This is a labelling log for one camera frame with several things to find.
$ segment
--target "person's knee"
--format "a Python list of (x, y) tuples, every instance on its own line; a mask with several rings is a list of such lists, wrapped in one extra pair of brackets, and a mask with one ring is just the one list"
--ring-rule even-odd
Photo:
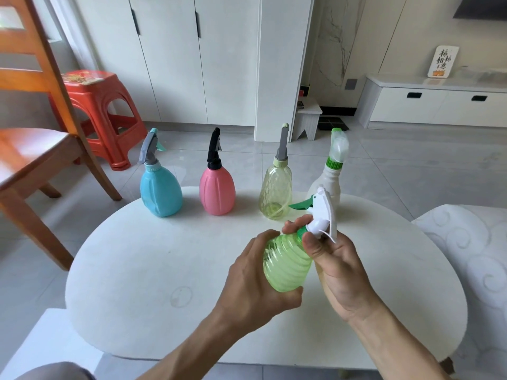
[(75, 363), (61, 362), (34, 368), (16, 380), (94, 380), (94, 377)]

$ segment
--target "spray bottle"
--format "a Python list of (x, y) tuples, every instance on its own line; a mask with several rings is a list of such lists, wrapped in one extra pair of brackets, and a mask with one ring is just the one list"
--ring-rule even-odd
[(307, 198), (317, 191), (319, 185), (322, 185), (331, 196), (333, 208), (335, 211), (338, 210), (341, 195), (339, 176), (348, 152), (349, 142), (347, 135), (340, 128), (333, 128), (331, 131), (331, 149), (324, 166), (324, 171), (310, 186), (306, 195)]
[(141, 199), (155, 216), (166, 217), (180, 210), (183, 204), (181, 186), (176, 177), (160, 165), (155, 157), (156, 150), (165, 150), (159, 144), (157, 129), (153, 128), (144, 139), (138, 164), (146, 168), (141, 177)]
[(292, 172), (287, 157), (288, 123), (282, 127), (280, 146), (273, 165), (266, 171), (259, 196), (259, 209), (268, 219), (285, 216), (292, 201)]
[(309, 199), (290, 205), (297, 210), (308, 210), (313, 221), (291, 235), (280, 235), (270, 240), (264, 250), (264, 274), (278, 292), (288, 292), (300, 287), (312, 265), (312, 259), (303, 249), (301, 239), (305, 232), (320, 238), (327, 235), (336, 242), (335, 211), (331, 196), (322, 185)]
[(199, 198), (204, 210), (211, 215), (225, 215), (234, 207), (236, 188), (231, 174), (222, 166), (218, 151), (220, 147), (220, 128), (215, 128), (209, 142), (208, 168), (201, 176)]

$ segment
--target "orange wooden chair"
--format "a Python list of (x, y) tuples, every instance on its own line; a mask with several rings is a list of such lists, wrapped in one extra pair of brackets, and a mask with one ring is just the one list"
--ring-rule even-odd
[(32, 0), (0, 0), (14, 7), (25, 29), (0, 28), (0, 53), (35, 55), (41, 71), (0, 68), (0, 89), (49, 93), (68, 133), (50, 129), (0, 130), (0, 209), (62, 269), (73, 257), (25, 203), (40, 189), (60, 197), (48, 180), (78, 157), (113, 200), (122, 197), (98, 164), (73, 108)]

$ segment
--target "person's right hand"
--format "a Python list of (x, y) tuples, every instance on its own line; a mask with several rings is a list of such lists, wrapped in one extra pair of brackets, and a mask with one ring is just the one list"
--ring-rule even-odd
[[(313, 220), (304, 215), (287, 221), (282, 229), (292, 234)], [(338, 232), (335, 244), (326, 236), (318, 240), (311, 232), (303, 234), (303, 247), (314, 260), (320, 282), (335, 311), (346, 322), (365, 319), (382, 305), (355, 250), (354, 243)]]

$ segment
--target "forearm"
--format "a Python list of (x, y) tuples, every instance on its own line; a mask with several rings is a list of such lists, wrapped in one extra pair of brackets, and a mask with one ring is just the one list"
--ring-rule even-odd
[(435, 357), (382, 304), (350, 323), (385, 380), (448, 380)]
[(211, 313), (181, 345), (137, 380), (199, 380), (237, 341), (217, 313)]

